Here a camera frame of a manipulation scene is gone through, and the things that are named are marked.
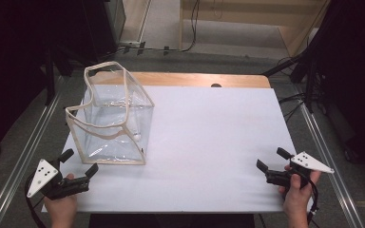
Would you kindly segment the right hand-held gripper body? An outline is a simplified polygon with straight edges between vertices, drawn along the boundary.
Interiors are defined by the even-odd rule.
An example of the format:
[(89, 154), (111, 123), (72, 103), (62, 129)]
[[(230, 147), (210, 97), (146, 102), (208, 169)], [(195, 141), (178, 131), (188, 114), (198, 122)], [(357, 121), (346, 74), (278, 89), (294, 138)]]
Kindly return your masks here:
[(306, 186), (309, 183), (312, 171), (320, 171), (329, 174), (335, 173), (333, 168), (315, 159), (306, 152), (292, 155), (292, 158), (288, 161), (289, 166), (291, 167), (290, 170), (275, 171), (268, 168), (268, 171), (264, 173), (266, 182), (289, 188), (291, 176), (293, 174), (298, 174), (301, 176), (301, 186)]

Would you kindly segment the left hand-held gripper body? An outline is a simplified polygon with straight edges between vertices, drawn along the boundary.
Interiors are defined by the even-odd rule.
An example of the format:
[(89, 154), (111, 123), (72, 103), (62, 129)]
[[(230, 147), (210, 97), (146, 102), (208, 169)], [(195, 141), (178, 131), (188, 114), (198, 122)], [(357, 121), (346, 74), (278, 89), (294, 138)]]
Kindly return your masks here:
[(50, 200), (85, 192), (89, 189), (90, 170), (76, 179), (64, 178), (60, 170), (51, 162), (41, 159), (32, 177), (26, 197), (32, 198), (38, 192)]

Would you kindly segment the clear plastic bag beige trim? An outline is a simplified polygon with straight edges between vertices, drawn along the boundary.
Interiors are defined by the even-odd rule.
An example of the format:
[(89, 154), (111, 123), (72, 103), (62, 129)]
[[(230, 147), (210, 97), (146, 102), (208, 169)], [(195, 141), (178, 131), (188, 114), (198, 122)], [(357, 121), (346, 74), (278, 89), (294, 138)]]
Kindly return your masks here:
[[(80, 104), (66, 108), (66, 120), (83, 163), (144, 165), (155, 107), (141, 83), (117, 62), (88, 66)], [(133, 139), (128, 119), (140, 122)]]

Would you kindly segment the white feather shuttlecock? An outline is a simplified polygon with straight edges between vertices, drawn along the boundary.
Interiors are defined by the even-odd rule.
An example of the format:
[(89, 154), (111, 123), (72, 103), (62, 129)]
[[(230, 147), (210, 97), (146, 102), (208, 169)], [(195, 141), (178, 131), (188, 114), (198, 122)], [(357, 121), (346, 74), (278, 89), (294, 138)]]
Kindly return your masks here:
[(142, 137), (139, 120), (136, 117), (130, 117), (127, 125), (133, 139), (138, 142)]

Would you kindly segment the person's left hand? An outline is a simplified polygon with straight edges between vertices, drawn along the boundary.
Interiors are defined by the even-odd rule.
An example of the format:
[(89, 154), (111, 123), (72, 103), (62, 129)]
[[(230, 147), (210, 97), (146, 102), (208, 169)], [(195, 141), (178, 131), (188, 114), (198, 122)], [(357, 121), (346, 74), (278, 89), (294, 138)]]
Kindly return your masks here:
[(49, 199), (44, 197), (44, 203), (48, 210), (51, 222), (54, 220), (72, 220), (76, 216), (77, 197), (67, 196), (62, 199)]

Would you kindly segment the person's right hand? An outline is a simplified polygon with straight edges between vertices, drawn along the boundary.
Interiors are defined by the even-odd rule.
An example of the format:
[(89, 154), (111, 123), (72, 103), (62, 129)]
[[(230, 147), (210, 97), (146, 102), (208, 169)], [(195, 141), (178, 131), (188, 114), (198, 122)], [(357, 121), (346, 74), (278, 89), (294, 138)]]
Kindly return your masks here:
[(301, 176), (293, 174), (290, 179), (290, 187), (286, 189), (280, 186), (278, 188), (280, 194), (286, 194), (283, 211), (289, 218), (306, 217), (307, 206), (313, 194), (313, 187), (311, 183), (306, 186), (301, 186)]

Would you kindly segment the white table mat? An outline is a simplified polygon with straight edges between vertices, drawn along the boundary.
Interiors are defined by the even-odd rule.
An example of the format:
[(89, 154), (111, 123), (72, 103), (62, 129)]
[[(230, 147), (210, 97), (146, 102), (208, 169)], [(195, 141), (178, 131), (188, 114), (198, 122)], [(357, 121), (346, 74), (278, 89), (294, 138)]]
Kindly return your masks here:
[(274, 213), (282, 198), (256, 163), (296, 149), (271, 88), (148, 86), (144, 165), (102, 164), (78, 209), (91, 213)]

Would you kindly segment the black tripod stand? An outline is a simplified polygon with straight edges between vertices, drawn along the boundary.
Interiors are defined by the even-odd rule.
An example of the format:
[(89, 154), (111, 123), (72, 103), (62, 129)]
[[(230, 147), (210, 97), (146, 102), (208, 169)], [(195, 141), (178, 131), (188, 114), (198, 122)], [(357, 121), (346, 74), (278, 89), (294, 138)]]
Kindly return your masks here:
[(313, 113), (312, 99), (314, 81), (317, 76), (317, 57), (315, 54), (316, 52), (311, 47), (308, 47), (297, 56), (291, 57), (287, 61), (262, 72), (263, 76), (270, 77), (285, 68), (295, 65), (294, 70), (290, 74), (290, 80), (292, 83), (298, 84), (304, 77), (307, 77), (304, 103), (310, 113)]

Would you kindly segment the person's dark trousers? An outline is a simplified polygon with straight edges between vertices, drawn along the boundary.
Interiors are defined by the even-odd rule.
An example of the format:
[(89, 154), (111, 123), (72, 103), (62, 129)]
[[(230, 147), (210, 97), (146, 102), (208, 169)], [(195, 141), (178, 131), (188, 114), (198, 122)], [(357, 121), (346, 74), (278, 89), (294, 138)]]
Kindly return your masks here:
[(88, 228), (255, 228), (252, 214), (92, 214)]

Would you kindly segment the black cabinet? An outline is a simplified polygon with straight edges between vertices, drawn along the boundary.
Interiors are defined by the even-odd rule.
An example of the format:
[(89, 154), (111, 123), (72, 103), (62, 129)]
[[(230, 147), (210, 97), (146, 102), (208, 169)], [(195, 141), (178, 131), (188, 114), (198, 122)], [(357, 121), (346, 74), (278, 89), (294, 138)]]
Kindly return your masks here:
[(118, 50), (125, 27), (123, 0), (82, 0), (95, 60)]

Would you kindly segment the light wooden shelf unit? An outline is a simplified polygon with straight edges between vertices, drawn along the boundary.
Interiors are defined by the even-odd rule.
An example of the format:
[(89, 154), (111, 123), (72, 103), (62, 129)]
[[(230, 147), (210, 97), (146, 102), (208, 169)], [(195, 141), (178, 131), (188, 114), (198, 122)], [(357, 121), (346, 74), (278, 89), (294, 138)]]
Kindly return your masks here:
[(331, 3), (331, 0), (179, 0), (181, 41), (183, 20), (191, 18), (196, 1), (199, 1), (199, 20), (277, 26), (291, 57), (301, 53)]

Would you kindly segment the aluminium floor rail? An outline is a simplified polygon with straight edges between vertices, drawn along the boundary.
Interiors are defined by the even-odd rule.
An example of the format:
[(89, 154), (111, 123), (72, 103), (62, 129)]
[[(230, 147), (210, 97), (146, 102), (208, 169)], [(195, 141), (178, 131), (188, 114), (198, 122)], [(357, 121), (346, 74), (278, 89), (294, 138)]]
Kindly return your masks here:
[(0, 224), (7, 213), (13, 198), (18, 192), (22, 179), (27, 174), (30, 161), (34, 156), (36, 148), (41, 141), (60, 98), (61, 93), (58, 92), (53, 96), (51, 101), (44, 106), (38, 120), (32, 124), (32, 131), (29, 133), (29, 137), (25, 142), (21, 153), (11, 159), (12, 162), (15, 162), (15, 165), (11, 168), (8, 178), (3, 182), (3, 186), (0, 189)]
[(310, 114), (304, 104), (301, 106), (301, 113), (305, 122), (308, 125), (309, 131), (312, 135), (313, 141), (315, 142), (317, 152), (321, 157), (321, 160), (335, 170), (335, 172), (329, 176), (329, 179), (331, 184), (333, 185), (336, 197), (349, 224), (349, 227), (365, 228), (364, 223), (357, 211), (355, 202), (343, 178), (341, 177), (339, 169), (336, 166), (336, 162), (334, 161), (329, 147), (319, 129), (315, 115)]

